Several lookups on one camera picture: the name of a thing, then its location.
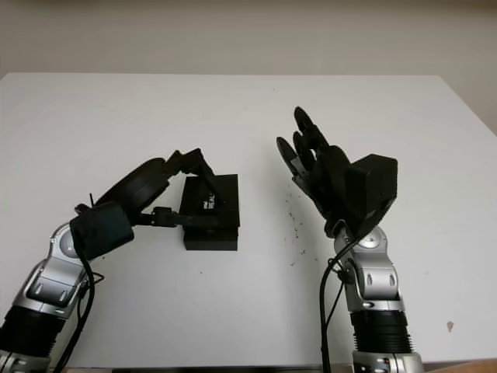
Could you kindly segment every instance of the black box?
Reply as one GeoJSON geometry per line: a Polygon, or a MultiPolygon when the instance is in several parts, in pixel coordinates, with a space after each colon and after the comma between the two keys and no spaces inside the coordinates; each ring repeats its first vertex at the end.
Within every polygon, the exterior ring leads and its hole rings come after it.
{"type": "Polygon", "coordinates": [[[224,200],[219,203],[201,177],[186,178],[180,214],[217,216],[223,221],[222,228],[205,229],[183,227],[183,241],[187,250],[236,251],[238,249],[238,175],[214,177],[216,187],[224,200]]]}

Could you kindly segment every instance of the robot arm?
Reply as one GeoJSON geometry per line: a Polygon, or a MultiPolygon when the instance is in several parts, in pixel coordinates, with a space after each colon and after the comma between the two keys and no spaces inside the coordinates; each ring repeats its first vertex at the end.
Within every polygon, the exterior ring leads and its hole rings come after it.
{"type": "MultiPolygon", "coordinates": [[[[167,161],[151,159],[95,205],[76,207],[78,216],[54,232],[47,258],[34,267],[5,317],[0,328],[0,373],[47,371],[57,335],[93,281],[93,273],[87,271],[89,262],[133,240],[134,225],[216,228],[222,224],[215,214],[185,216],[167,207],[156,207],[152,214],[142,213],[164,192],[169,178],[179,172],[201,176],[211,193],[222,201],[212,170],[201,151],[195,149],[184,155],[175,152],[167,161]]],[[[75,344],[77,339],[78,335],[70,343],[75,344]]],[[[68,358],[69,354],[61,359],[56,370],[60,371],[68,358]]]]}
{"type": "Polygon", "coordinates": [[[336,256],[320,287],[324,372],[330,372],[325,283],[335,265],[341,268],[339,278],[354,326],[355,372],[423,372],[421,357],[412,351],[387,236],[378,227],[397,197],[397,161],[368,155],[351,163],[342,149],[328,144],[301,108],[294,116],[300,130],[294,133],[295,150],[283,138],[276,143],[293,181],[326,220],[325,234],[335,239],[336,256]]]}

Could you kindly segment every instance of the black ribbed segment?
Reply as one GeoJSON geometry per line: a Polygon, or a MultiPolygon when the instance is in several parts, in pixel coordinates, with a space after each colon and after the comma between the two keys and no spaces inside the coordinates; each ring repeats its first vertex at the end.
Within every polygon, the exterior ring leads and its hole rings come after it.
{"type": "Polygon", "coordinates": [[[0,350],[47,357],[64,323],[57,316],[13,306],[0,328],[0,350]]]}
{"type": "Polygon", "coordinates": [[[409,354],[412,352],[407,319],[399,311],[359,311],[350,315],[356,349],[362,352],[409,354]]]}

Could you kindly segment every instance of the white table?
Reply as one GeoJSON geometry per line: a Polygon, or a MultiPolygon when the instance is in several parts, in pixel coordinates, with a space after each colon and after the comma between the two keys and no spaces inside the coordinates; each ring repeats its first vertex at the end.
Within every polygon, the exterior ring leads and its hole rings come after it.
{"type": "MultiPolygon", "coordinates": [[[[216,173],[239,175],[238,251],[187,252],[180,228],[137,228],[94,263],[107,279],[69,365],[320,364],[332,242],[275,145],[296,105],[352,160],[399,161],[382,227],[423,360],[497,357],[497,138],[440,78],[9,74],[0,105],[2,319],[89,192],[199,146],[216,173]]],[[[155,205],[178,208],[183,178],[155,205]]],[[[350,362],[344,299],[329,338],[332,362],[350,362]]]]}

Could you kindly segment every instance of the wire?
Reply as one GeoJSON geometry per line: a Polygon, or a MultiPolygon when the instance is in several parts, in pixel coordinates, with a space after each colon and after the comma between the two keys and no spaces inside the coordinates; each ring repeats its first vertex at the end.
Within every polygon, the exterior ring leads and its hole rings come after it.
{"type": "Polygon", "coordinates": [[[319,315],[321,320],[321,358],[323,363],[323,373],[331,373],[331,367],[329,363],[329,351],[328,351],[328,328],[327,319],[325,311],[325,289],[326,282],[328,280],[329,274],[335,271],[335,265],[339,265],[342,268],[342,264],[339,260],[343,258],[357,243],[359,239],[349,242],[343,249],[341,249],[336,256],[328,261],[328,266],[323,273],[321,283],[319,284],[319,315]]]}
{"type": "Polygon", "coordinates": [[[54,369],[54,373],[61,373],[64,367],[66,366],[66,364],[68,363],[72,351],[75,349],[76,343],[78,342],[79,337],[81,336],[83,328],[85,327],[86,324],[86,320],[88,319],[89,313],[92,309],[93,299],[95,298],[95,284],[98,284],[99,282],[105,279],[105,277],[102,274],[92,271],[90,263],[88,262],[86,257],[78,251],[76,247],[75,251],[79,256],[79,259],[81,260],[83,267],[85,268],[86,276],[88,277],[88,284],[85,286],[85,288],[82,289],[82,293],[79,295],[79,300],[77,305],[78,324],[76,325],[76,329],[73,332],[68,345],[66,346],[64,352],[62,353],[61,358],[59,359],[59,362],[57,363],[57,366],[54,369]],[[81,303],[88,290],[89,290],[88,301],[86,302],[85,311],[83,312],[83,314],[81,314],[81,303]]]}
{"type": "MultiPolygon", "coordinates": [[[[95,281],[95,285],[97,285],[99,282],[102,282],[106,279],[106,277],[103,274],[99,274],[98,272],[93,272],[93,276],[99,277],[99,279],[95,281]]],[[[88,286],[84,286],[81,290],[81,295],[79,296],[79,299],[78,299],[78,307],[76,308],[76,311],[78,312],[78,320],[81,319],[81,304],[83,302],[83,299],[86,296],[87,290],[88,290],[88,286]]]]}
{"type": "Polygon", "coordinates": [[[335,301],[333,302],[332,310],[329,312],[328,318],[326,319],[326,329],[328,329],[329,322],[330,322],[330,320],[332,319],[333,312],[335,311],[336,306],[337,306],[337,305],[338,305],[338,303],[339,303],[340,295],[342,295],[342,291],[343,291],[343,288],[344,288],[344,287],[345,287],[345,284],[342,282],[342,283],[340,284],[340,289],[339,289],[338,294],[336,295],[335,301]]]}

